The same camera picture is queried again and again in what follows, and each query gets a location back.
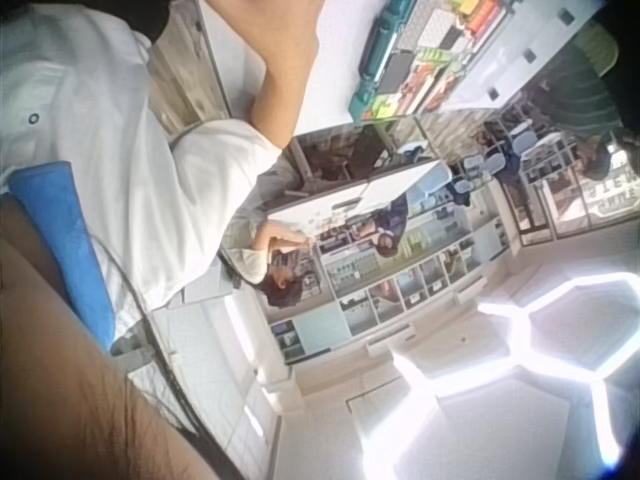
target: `pharmacy shelf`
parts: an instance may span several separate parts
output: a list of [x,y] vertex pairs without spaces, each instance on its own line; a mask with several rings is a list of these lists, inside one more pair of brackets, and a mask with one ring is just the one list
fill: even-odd
[[387,279],[393,278],[400,273],[410,270],[412,267],[428,260],[429,258],[444,252],[450,246],[456,244],[461,240],[464,240],[465,238],[469,238],[472,235],[473,235],[472,232],[469,232],[466,230],[459,230],[454,234],[454,236],[447,237],[446,240],[442,242],[438,242],[433,246],[430,246],[428,250],[421,253],[420,255],[416,255],[414,257],[404,260],[403,262],[393,264],[393,266],[389,270],[380,272],[378,275],[369,277],[361,283],[355,284],[353,286],[350,286],[348,288],[344,288],[341,290],[336,290],[336,296],[338,299],[341,299],[355,292],[358,292],[360,290],[364,290],[366,288],[377,285],[378,283],[383,282]]

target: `led light strip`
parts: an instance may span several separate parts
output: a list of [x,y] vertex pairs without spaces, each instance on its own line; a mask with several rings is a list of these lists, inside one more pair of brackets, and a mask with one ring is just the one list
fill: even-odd
[[395,480],[393,466],[418,436],[422,425],[437,410],[437,398],[462,393],[503,378],[514,367],[586,384],[591,390],[593,416],[602,462],[614,467],[621,448],[611,427],[611,414],[605,380],[640,350],[640,330],[595,371],[576,367],[563,360],[536,352],[531,346],[531,313],[548,306],[575,287],[627,282],[640,298],[640,277],[618,272],[569,280],[537,298],[525,307],[481,303],[478,311],[507,318],[509,357],[492,360],[430,380],[410,360],[394,354],[394,365],[411,386],[411,393],[373,432],[363,440],[363,466],[369,480]]

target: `display shelf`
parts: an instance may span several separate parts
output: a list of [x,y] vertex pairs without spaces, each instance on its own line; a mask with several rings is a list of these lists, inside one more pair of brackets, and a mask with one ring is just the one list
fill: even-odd
[[420,271],[411,268],[396,277],[402,300],[407,310],[414,308],[429,298]]
[[444,273],[439,257],[433,257],[421,263],[420,271],[430,297],[449,286],[449,280]]
[[410,220],[392,259],[377,254],[372,238],[353,242],[335,255],[316,249],[326,304],[281,321],[289,327],[280,328],[295,327],[300,343],[297,347],[291,337],[288,343],[293,344],[284,345],[287,363],[304,362],[375,334],[481,275],[483,266],[509,247],[494,204],[492,197],[477,192],[471,207],[447,205]]
[[354,337],[378,325],[373,306],[366,291],[343,298],[340,300],[340,308]]
[[458,245],[445,249],[439,256],[450,284],[456,283],[465,276],[467,270]]

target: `white lab coat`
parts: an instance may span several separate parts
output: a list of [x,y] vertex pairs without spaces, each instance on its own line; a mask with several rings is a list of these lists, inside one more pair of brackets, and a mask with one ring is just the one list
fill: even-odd
[[[148,108],[149,41],[118,18],[36,6],[0,32],[2,172],[71,162],[90,234],[145,307],[160,307],[207,270],[225,226],[280,150],[247,123],[225,120],[195,129],[172,155]],[[139,314],[94,247],[119,335]]]

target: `shelf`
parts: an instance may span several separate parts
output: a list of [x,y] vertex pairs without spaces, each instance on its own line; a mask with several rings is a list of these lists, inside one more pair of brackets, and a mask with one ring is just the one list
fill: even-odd
[[381,271],[377,275],[373,275],[369,278],[365,278],[363,281],[353,284],[348,288],[336,290],[336,296],[338,298],[343,298],[359,290],[363,290],[372,285],[380,283],[382,280],[391,278],[397,275],[398,273],[402,272],[403,270],[406,270],[417,263],[421,263],[422,261],[428,259],[433,255],[437,255],[441,251],[446,250],[450,245],[455,244],[470,235],[472,234],[466,230],[458,230],[457,232],[455,232],[455,234],[453,234],[453,236],[447,237],[445,240],[438,242],[437,244],[430,245],[430,248],[427,251],[419,255],[408,258],[402,262],[391,264],[392,266],[388,270]]

